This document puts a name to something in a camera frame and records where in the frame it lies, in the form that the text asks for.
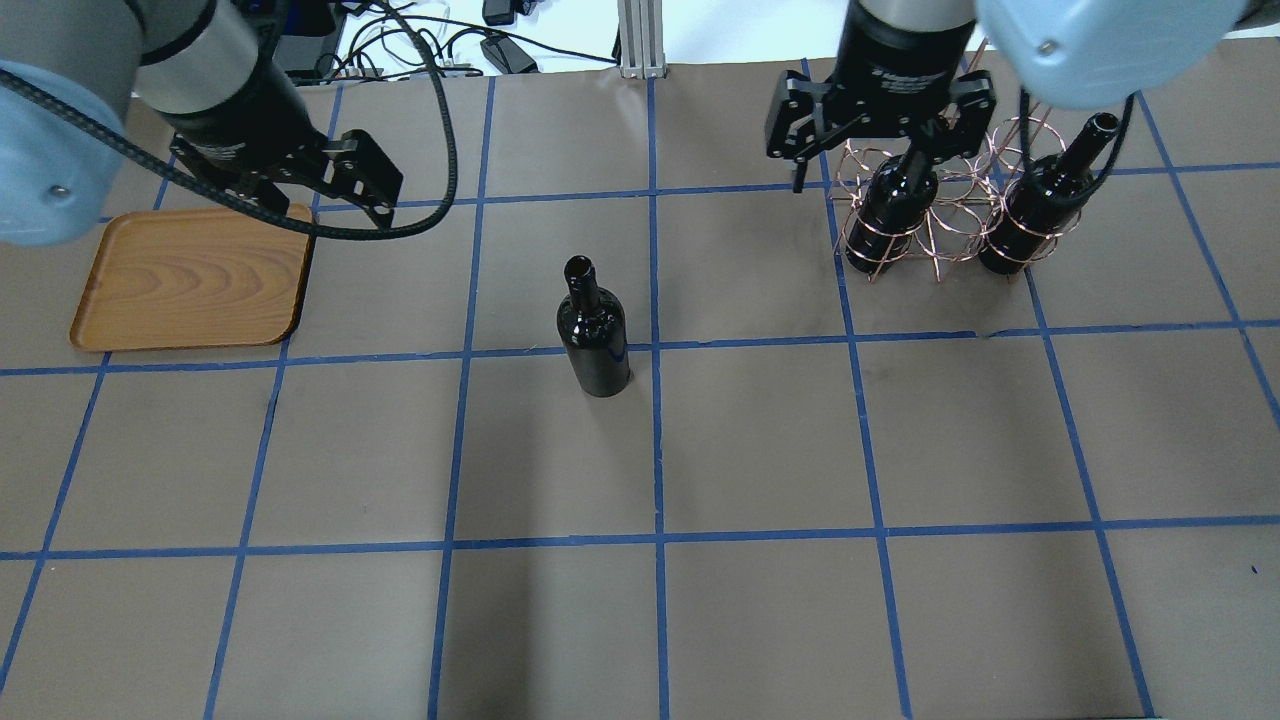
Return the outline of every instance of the blue tape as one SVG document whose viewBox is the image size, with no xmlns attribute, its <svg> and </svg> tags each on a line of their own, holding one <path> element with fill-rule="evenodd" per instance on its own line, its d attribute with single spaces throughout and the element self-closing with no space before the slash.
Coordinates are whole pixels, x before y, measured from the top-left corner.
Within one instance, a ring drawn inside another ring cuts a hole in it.
<svg viewBox="0 0 1280 720">
<path fill-rule="evenodd" d="M 654 597 L 658 633 L 658 717 L 671 719 L 671 673 L 667 644 L 667 520 L 662 464 L 662 334 L 658 329 L 658 102 L 653 78 L 645 82 L 649 140 L 649 332 L 653 375 L 653 529 Z"/>
<path fill-rule="evenodd" d="M 1138 691 L 1138 700 L 1146 717 L 1153 717 L 1155 710 L 1151 702 L 1151 691 L 1147 688 L 1147 676 L 1142 669 L 1142 659 L 1138 655 L 1138 643 L 1133 637 L 1133 628 L 1129 624 L 1129 611 L 1125 607 L 1124 594 L 1120 589 L 1120 579 L 1116 577 L 1115 562 L 1111 559 L 1111 544 L 1107 541 L 1106 527 L 1102 524 L 1102 512 L 1098 507 L 1097 496 L 1093 492 L 1093 479 L 1089 477 L 1089 468 L 1084 460 L 1084 447 L 1080 443 L 1080 433 L 1075 425 L 1075 414 L 1071 410 L 1071 401 L 1066 395 L 1066 383 L 1062 380 L 1062 369 L 1057 361 L 1057 351 L 1053 348 L 1053 338 L 1048 333 L 1048 324 L 1044 322 L 1044 307 L 1041 304 L 1039 292 L 1036 290 L 1036 278 L 1029 269 L 1025 269 L 1027 290 L 1032 297 L 1032 307 L 1036 311 L 1036 323 L 1043 331 L 1041 336 L 1044 343 L 1044 355 L 1048 359 L 1050 372 L 1053 375 L 1053 388 L 1057 392 L 1059 404 L 1062 407 L 1062 420 L 1066 423 L 1066 434 L 1071 442 L 1071 454 L 1075 456 L 1075 466 L 1080 475 L 1080 488 L 1084 492 L 1084 502 L 1089 509 L 1091 525 L 1098 542 L 1098 553 L 1102 559 L 1102 569 L 1107 577 L 1107 585 L 1111 591 L 1111 602 L 1115 605 L 1116 619 L 1120 624 L 1120 637 L 1124 641 L 1125 653 L 1129 657 L 1129 669 L 1133 673 L 1133 682 Z"/>
<path fill-rule="evenodd" d="M 800 61 L 805 74 L 809 74 L 808 58 Z M 822 186 L 827 197 L 831 196 L 831 168 L 827 165 L 827 154 L 818 155 L 818 164 L 822 168 Z M 831 233 L 833 249 L 840 246 L 840 231 L 836 224 L 836 209 L 831 202 L 827 206 L 827 229 Z M 902 716 L 910 720 L 911 693 L 906 678 L 906 659 L 902 652 L 902 633 L 897 616 L 897 593 L 893 589 L 893 570 L 888 555 L 888 541 L 884 536 L 884 515 L 881 510 L 879 483 L 876 477 L 876 457 L 872 448 L 872 430 L 867 419 L 867 398 L 863 392 L 861 363 L 858 357 L 858 336 L 854 328 L 854 315 L 849 305 L 849 290 L 845 279 L 844 252 L 836 252 L 833 258 L 836 265 L 836 284 L 840 288 L 840 311 L 845 320 L 845 336 L 849 345 L 849 370 L 854 382 L 854 397 L 858 404 L 858 429 L 861 433 L 863 461 L 867 468 L 867 491 L 870 496 L 872 518 L 876 523 L 876 552 L 879 557 L 881 585 L 884 592 L 884 614 L 888 621 L 890 646 L 893 651 L 893 674 L 897 678 L 897 700 Z"/>
<path fill-rule="evenodd" d="M 170 154 L 168 163 L 169 167 L 172 168 L 177 161 L 178 159 Z M 151 204 L 152 210 L 159 210 L 160 206 L 164 205 L 164 196 L 166 192 L 169 192 L 169 178 L 160 178 L 160 190 L 156 191 L 156 201 Z"/>
<path fill-rule="evenodd" d="M 84 415 L 81 418 L 79 430 L 76 433 L 76 442 L 72 443 L 70 456 L 67 459 L 67 469 L 63 471 L 63 482 L 58 486 L 58 496 L 54 500 L 54 510 L 49 515 L 45 525 L 45 537 L 40 543 L 40 553 L 36 556 L 36 565 L 31 570 L 31 580 L 27 583 L 27 592 L 22 596 L 22 605 L 18 607 L 18 618 L 13 624 L 9 635 L 9 644 L 5 647 L 4 661 L 0 661 L 0 693 L 4 693 L 5 683 L 9 680 L 9 670 L 13 667 L 14 655 L 18 652 L 18 642 L 27 624 L 27 615 L 31 612 L 31 603 L 36 600 L 36 585 L 45 571 L 45 561 L 49 548 L 54 544 L 54 533 L 58 530 L 58 520 L 61 519 L 63 507 L 67 505 L 67 495 L 72 488 L 72 479 L 76 477 L 76 466 L 79 464 L 81 451 L 84 447 L 84 436 L 88 433 L 88 424 L 93 419 L 93 409 L 97 407 L 99 395 L 102 392 L 102 382 L 106 379 L 106 366 L 111 363 L 111 354 L 102 355 L 102 361 L 97 366 L 97 378 L 93 380 L 93 391 L 84 405 Z"/>
<path fill-rule="evenodd" d="M 431 674 L 428 691 L 428 717 L 435 720 L 440 707 L 440 674 L 444 666 L 445 616 L 449 609 L 449 580 L 453 574 L 453 538 L 458 524 L 458 488 L 462 479 L 462 447 L 466 429 L 467 391 L 471 383 L 471 347 L 475 341 L 476 293 L 480 284 L 480 252 L 484 234 L 485 183 L 489 177 L 489 147 L 493 138 L 494 78 L 485 94 L 484 136 L 480 145 L 480 182 L 476 187 L 475 234 L 471 238 L 471 279 L 467 290 L 467 324 L 462 346 L 462 373 L 458 379 L 458 410 L 453 420 L 453 460 L 449 465 L 449 500 L 444 515 L 444 551 L 440 556 L 440 585 L 435 598 L 435 635 L 431 642 Z"/>
<path fill-rule="evenodd" d="M 205 694 L 205 720 L 212 720 L 214 706 L 218 702 L 218 688 L 221 685 L 223 665 L 227 661 L 227 646 L 232 637 L 232 624 L 236 606 L 239 602 L 241 579 L 244 577 L 244 548 L 248 547 L 253 529 L 253 515 L 257 511 L 257 496 L 262 487 L 262 470 L 266 468 L 266 452 L 271 443 L 271 428 L 275 425 L 275 409 L 284 387 L 285 360 L 289 356 L 289 338 L 280 343 L 280 354 L 275 361 L 275 380 L 271 384 L 271 397 L 262 418 L 262 434 L 257 441 L 257 457 L 253 460 L 253 479 L 250 483 L 248 498 L 244 502 L 244 519 L 241 523 L 239 544 L 236 552 L 236 566 L 232 569 L 232 585 L 227 592 L 227 607 L 223 610 L 223 626 L 218 633 L 218 651 L 214 653 L 214 669 L 209 675 L 209 692 Z"/>
<path fill-rule="evenodd" d="M 1116 520 L 1069 520 L 1055 523 L 991 523 L 974 525 L 900 525 L 877 528 L 792 528 L 773 530 L 703 530 L 663 533 L 663 542 L 671 543 L 704 543 L 704 542 L 785 542 L 806 539 L 858 539 L 876 538 L 879 536 L 890 538 L 900 537 L 952 537 L 952 536 L 1004 536 L 1004 534 L 1039 534 L 1039 533 L 1074 533 L 1092 530 L 1100 525 L 1107 530 L 1155 530 L 1170 528 L 1238 528 L 1238 527 L 1270 527 L 1280 525 L 1280 515 L 1221 515 L 1221 516 L 1190 516 L 1190 518 L 1130 518 Z M 522 538 L 476 538 L 454 539 L 453 550 L 513 550 L 531 547 L 595 547 L 612 544 L 652 544 L 658 542 L 657 533 L 625 533 L 625 534 L 586 534 L 586 536 L 550 536 L 550 537 L 522 537 Z M 132 547 L 132 548 L 102 548 L 102 550 L 50 550 L 0 552 L 0 562 L 6 561 L 32 561 L 40 557 L 45 560 L 116 560 L 141 557 L 275 557 L 288 555 L 349 555 L 349 553 L 384 553 L 384 552 L 426 552 L 440 551 L 449 544 L 445 541 L 398 541 L 398 542 L 361 542 L 361 543 L 328 543 L 328 544 L 265 544 L 248 546 L 244 548 L 228 546 L 209 547 Z"/>
<path fill-rule="evenodd" d="M 1231 297 L 1231 291 L 1228 288 L 1226 279 L 1222 278 L 1217 261 L 1213 259 L 1213 251 L 1210 249 L 1208 240 L 1204 237 L 1204 231 L 1201 228 L 1199 220 L 1196 218 L 1196 210 L 1192 208 L 1190 200 L 1187 197 L 1187 191 L 1183 188 L 1183 182 L 1178 177 L 1178 170 L 1174 168 L 1172 158 L 1169 155 L 1169 149 L 1165 146 L 1165 138 L 1160 135 L 1160 128 L 1156 126 L 1156 115 L 1151 111 L 1151 106 L 1147 104 L 1147 97 L 1140 92 L 1138 94 L 1138 102 L 1142 105 L 1142 114 L 1147 118 L 1147 124 L 1151 127 L 1151 135 L 1156 138 L 1156 149 L 1160 150 L 1160 158 L 1165 161 L 1165 167 L 1169 170 L 1169 179 L 1174 183 L 1174 192 L 1178 193 L 1178 202 L 1181 204 L 1183 213 L 1187 215 L 1187 223 L 1192 228 L 1192 234 L 1196 236 L 1196 245 L 1199 246 L 1201 254 L 1204 256 L 1204 264 L 1208 266 L 1210 274 L 1213 275 L 1213 282 L 1217 284 L 1217 291 L 1222 296 L 1222 304 L 1226 305 L 1226 311 L 1231 315 L 1231 320 L 1239 325 L 1239 307 Z M 1258 359 L 1258 352 L 1253 347 L 1253 338 L 1249 337 L 1249 333 L 1244 332 L 1243 327 L 1239 328 L 1239 332 L 1240 341 L 1244 343 L 1244 354 L 1249 359 L 1249 365 L 1253 368 L 1253 374 L 1258 380 L 1263 397 L 1266 398 L 1267 407 L 1271 410 L 1271 420 L 1277 428 L 1280 428 L 1280 401 L 1276 400 L 1276 393 L 1271 387 L 1271 380 L 1267 378 L 1267 373 L 1262 368 L 1262 361 Z"/>
</svg>

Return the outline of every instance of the electrical cable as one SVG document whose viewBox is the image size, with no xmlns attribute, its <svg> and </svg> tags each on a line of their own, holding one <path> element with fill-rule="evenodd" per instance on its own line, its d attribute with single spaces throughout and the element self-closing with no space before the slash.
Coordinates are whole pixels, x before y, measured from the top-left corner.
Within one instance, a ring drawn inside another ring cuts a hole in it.
<svg viewBox="0 0 1280 720">
<path fill-rule="evenodd" d="M 315 234 L 317 237 L 329 237 L 334 240 L 353 240 L 353 241 L 372 241 L 372 240 L 397 240 L 402 237 L 410 237 L 419 234 L 421 232 L 429 231 L 438 225 L 444 215 L 453 206 L 454 195 L 458 187 L 458 149 L 457 142 L 453 137 L 453 120 L 449 117 L 449 106 L 444 97 L 444 85 L 440 82 L 440 68 L 435 64 L 435 59 L 431 55 L 430 47 L 421 36 L 413 32 L 413 28 L 408 22 L 396 10 L 390 3 L 387 0 L 374 0 L 378 5 L 383 6 L 385 12 L 392 15 L 393 19 L 410 35 L 413 40 L 413 46 L 422 55 L 424 63 L 428 65 L 428 77 L 431 78 L 431 86 L 435 90 L 435 97 L 439 102 L 440 110 L 440 124 L 444 131 L 444 147 L 448 155 L 448 184 L 444 190 L 444 195 L 440 199 L 440 204 L 435 210 L 426 218 L 402 225 L 398 228 L 375 228 L 375 229 L 362 229 L 362 228 L 342 228 L 334 225 L 324 225 L 319 223 L 308 223 L 303 220 L 296 220 L 278 213 L 273 213 L 259 205 L 241 200 L 223 192 L 221 190 L 209 184 L 201 179 L 178 170 L 177 168 L 169 167 L 168 163 L 156 158 L 155 155 L 147 152 L 146 150 L 138 147 L 128 138 L 120 136 L 113 129 L 108 128 L 102 123 L 90 118 L 84 113 L 81 113 L 76 108 L 72 108 L 60 99 L 45 92 L 40 87 L 27 82 L 26 79 L 0 68 L 0 87 L 5 87 L 15 92 L 19 97 L 47 110 L 59 119 L 69 123 L 81 132 L 93 137 L 99 142 L 106 145 L 111 150 L 124 155 L 129 160 L 137 163 L 138 165 L 151 170 L 152 173 L 168 179 L 169 182 L 184 187 L 201 197 L 212 200 L 219 205 L 224 205 L 248 215 L 256 220 L 261 220 L 270 225 L 275 225 L 282 229 Z"/>
<path fill-rule="evenodd" d="M 369 64 L 372 67 L 374 65 L 374 60 L 365 51 L 369 50 L 370 47 L 372 47 L 374 45 L 379 44 L 379 42 L 385 42 L 385 40 L 388 37 L 394 36 L 394 35 L 404 35 L 404 31 L 401 29 L 401 28 L 383 31 L 383 32 L 375 35 L 374 37 L 370 37 L 360 47 L 355 47 L 355 49 L 349 50 L 348 54 L 347 54 L 347 58 L 342 59 L 334 67 L 333 72 L 329 74 L 328 78 L 324 78 L 325 82 L 333 82 L 334 79 L 346 79 L 346 78 L 339 78 L 338 73 L 340 73 L 344 68 L 347 68 L 348 65 L 352 65 L 352 64 L 355 64 L 356 68 L 358 68 L 361 72 L 364 72 L 365 68 L 361 64 L 361 58 L 364 58 L 366 61 L 369 61 Z M 399 58 L 398 55 L 390 53 L 389 50 L 388 50 L 388 53 L 393 58 L 396 58 L 397 60 L 401 60 L 402 63 L 404 63 L 406 65 L 408 65 L 411 68 L 424 68 L 425 67 L 422 63 L 410 63 L 410 61 L 404 60 L 403 58 Z M 440 53 L 435 51 L 434 55 L 435 56 L 440 56 Z"/>
<path fill-rule="evenodd" d="M 397 12 L 401 12 L 401 13 L 403 13 L 403 12 L 404 12 L 406 9 L 408 9 L 408 8 L 410 8 L 410 6 L 412 6 L 412 5 L 413 5 L 413 3 L 407 3 L 407 4 L 404 4 L 404 5 L 401 5 L 399 8 L 397 8 Z M 365 24 L 360 26 L 360 27 L 358 27 L 358 28 L 356 29 L 355 35 L 352 35 L 352 36 L 351 36 L 351 42 L 349 42 L 349 44 L 347 44 L 347 55 L 351 55 L 351 54 L 352 54 L 352 47 L 355 47 L 355 46 L 356 46 L 356 45 L 357 45 L 357 44 L 360 42 L 360 36 L 361 36 L 361 35 L 364 35 L 364 33 L 365 33 L 365 31 L 367 31 L 369 28 L 371 28 L 371 27 L 374 27 L 374 26 L 378 26 L 378 24 L 381 24 L 381 23 L 385 23 L 385 22 L 388 22 L 389 19 L 390 19 L 390 18 L 389 18 L 389 17 L 387 15 L 387 13 L 383 13 L 383 14 L 380 14 L 379 17 L 376 17 L 376 18 L 374 18 L 374 19 L 371 19 L 371 20 L 369 20 L 369 22 L 366 22 Z"/>
<path fill-rule="evenodd" d="M 595 60 L 596 63 L 607 63 L 609 65 L 617 65 L 618 64 L 618 61 L 614 60 L 613 58 L 602 58 L 600 55 L 591 55 L 590 53 L 579 53 L 577 50 L 566 50 L 564 47 L 556 47 L 556 46 L 552 46 L 552 45 L 547 45 L 545 42 L 534 40 L 531 37 L 526 37 L 524 35 L 517 35 L 515 32 L 508 32 L 508 31 L 504 31 L 504 29 L 498 29 L 498 28 L 493 28 L 493 27 L 488 27 L 488 26 L 480 26 L 480 24 L 468 23 L 468 22 L 463 22 L 463 20 L 454 20 L 454 19 L 451 19 L 451 18 L 440 18 L 440 17 L 436 17 L 436 15 L 403 15 L 403 18 L 406 20 L 429 20 L 429 22 L 438 22 L 438 23 L 444 23 L 444 24 L 451 24 L 451 26 L 458 26 L 458 27 L 471 28 L 472 31 L 480 31 L 480 32 L 489 33 L 489 35 L 506 36 L 506 37 L 509 37 L 512 40 L 524 40 L 525 42 L 527 42 L 530 45 L 541 47 L 543 50 L 548 50 L 548 51 L 556 53 L 558 55 L 568 55 L 571 58 L 582 58 L 584 60 Z M 362 29 L 367 28 L 369 26 L 376 24 L 379 22 L 387 22 L 387 18 L 376 18 L 374 20 L 370 20 L 360 31 L 356 31 L 356 36 L 358 36 Z"/>
<path fill-rule="evenodd" d="M 316 63 L 311 65 L 311 72 L 323 77 L 325 73 L 320 69 L 320 65 L 325 61 L 325 58 L 333 58 L 335 63 L 342 61 L 342 58 L 339 58 L 337 53 L 321 53 L 320 56 L 316 58 Z"/>
<path fill-rule="evenodd" d="M 453 59 L 453 44 L 468 35 L 480 35 L 483 37 L 502 37 L 502 35 L 490 33 L 480 28 L 474 28 L 474 27 L 462 28 L 458 32 L 451 35 L 449 38 L 444 41 L 444 51 L 449 55 L 451 60 Z"/>
<path fill-rule="evenodd" d="M 415 63 L 413 60 L 406 60 L 404 58 L 401 58 L 390 47 L 387 46 L 387 38 L 388 37 L 390 37 L 393 35 L 402 35 L 403 32 L 404 31 L 402 31 L 402 29 L 396 29 L 396 31 L 389 32 L 389 33 L 384 32 L 380 36 L 381 40 L 379 41 L 379 44 L 381 45 L 383 51 L 387 53 L 388 55 L 390 55 L 392 58 L 396 58 L 396 60 L 399 64 L 407 65 L 410 68 L 421 68 L 422 63 Z M 440 50 L 439 50 L 439 47 L 440 47 L 440 40 L 438 37 L 435 37 L 435 35 L 431 31 L 426 29 L 425 27 L 424 28 L 419 28 L 417 32 L 419 33 L 424 33 L 425 32 L 428 35 L 428 37 L 430 37 L 431 42 L 435 44 L 435 56 L 439 58 L 440 56 Z"/>
<path fill-rule="evenodd" d="M 1093 196 L 1094 192 L 1102 187 L 1102 183 L 1111 177 L 1111 170 L 1116 167 L 1116 160 L 1120 159 L 1120 149 L 1124 146 L 1124 138 L 1129 133 L 1129 120 L 1133 119 L 1133 102 L 1138 97 L 1138 94 L 1133 94 L 1124 101 L 1124 113 L 1120 115 L 1120 129 L 1116 132 L 1115 145 L 1111 146 L 1111 154 L 1107 155 L 1107 163 L 1098 172 L 1098 177 L 1093 181 L 1089 187 L 1083 190 L 1079 195 L 1073 195 L 1070 197 L 1057 197 L 1048 192 L 1044 192 L 1044 187 L 1039 184 L 1039 179 L 1032 173 L 1032 141 L 1030 141 L 1030 123 L 1027 119 L 1032 114 L 1032 96 L 1023 87 L 1018 95 L 1018 135 L 1019 141 L 1023 146 L 1023 179 L 1030 186 L 1032 191 L 1036 192 L 1037 197 L 1048 202 L 1050 205 L 1057 205 L 1060 208 L 1066 208 L 1068 205 L 1074 205 L 1076 202 L 1083 202 Z"/>
</svg>

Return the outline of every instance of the wine bottle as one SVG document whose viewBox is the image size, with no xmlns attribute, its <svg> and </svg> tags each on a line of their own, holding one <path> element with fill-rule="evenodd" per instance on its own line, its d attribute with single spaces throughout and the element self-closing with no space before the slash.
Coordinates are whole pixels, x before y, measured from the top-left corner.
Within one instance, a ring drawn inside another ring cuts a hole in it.
<svg viewBox="0 0 1280 720">
<path fill-rule="evenodd" d="M 1060 155 L 1032 164 L 1030 177 L 1018 181 L 1000 222 L 987 236 L 978 260 L 993 273 L 1011 275 L 1036 256 L 1044 236 L 1066 227 L 1089 199 L 1094 177 L 1089 165 L 1120 131 L 1111 113 L 1098 113 Z"/>
<path fill-rule="evenodd" d="M 902 233 L 924 220 L 937 195 L 938 174 L 915 146 L 884 160 L 872 176 L 858 222 L 849 232 L 849 264 L 868 275 L 888 268 L 911 242 L 911 236 Z"/>
<path fill-rule="evenodd" d="M 631 379 L 627 327 L 622 302 L 595 283 L 595 265 L 577 255 L 564 264 L 568 295 L 556 314 L 556 327 L 588 395 L 609 397 Z"/>
</svg>

